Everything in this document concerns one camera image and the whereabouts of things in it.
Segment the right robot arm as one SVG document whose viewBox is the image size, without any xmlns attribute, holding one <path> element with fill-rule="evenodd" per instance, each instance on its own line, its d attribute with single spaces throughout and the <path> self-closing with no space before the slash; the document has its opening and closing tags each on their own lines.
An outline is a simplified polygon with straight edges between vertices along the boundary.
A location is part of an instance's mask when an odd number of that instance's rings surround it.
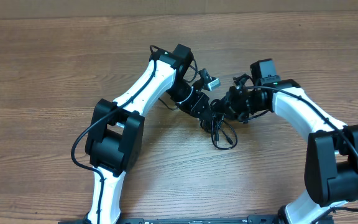
<svg viewBox="0 0 358 224">
<path fill-rule="evenodd" d="M 250 74 L 211 109 L 218 118 L 248 123 L 272 112 L 307 142 L 305 191 L 282 206 L 273 223 L 332 223 L 338 210 L 358 213 L 358 125 L 349 126 L 314 103 L 292 79 L 283 80 L 271 59 L 250 66 Z"/>
</svg>

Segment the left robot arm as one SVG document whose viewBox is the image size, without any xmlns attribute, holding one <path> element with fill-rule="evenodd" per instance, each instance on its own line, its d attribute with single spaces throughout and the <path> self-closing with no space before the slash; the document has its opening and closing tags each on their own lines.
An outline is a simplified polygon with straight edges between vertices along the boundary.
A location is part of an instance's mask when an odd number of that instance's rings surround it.
<svg viewBox="0 0 358 224">
<path fill-rule="evenodd" d="M 173 52 L 150 46 L 148 66 L 142 76 L 114 101 L 100 100 L 88 131 L 85 152 L 95 169 L 91 210 L 84 223 L 117 223 L 124 178 L 139 157 L 147 113 L 163 93 L 183 112 L 211 120 L 209 98 L 205 91 L 220 85 L 207 70 L 193 84 L 183 77 L 189 68 L 196 69 L 191 49 L 178 44 Z"/>
</svg>

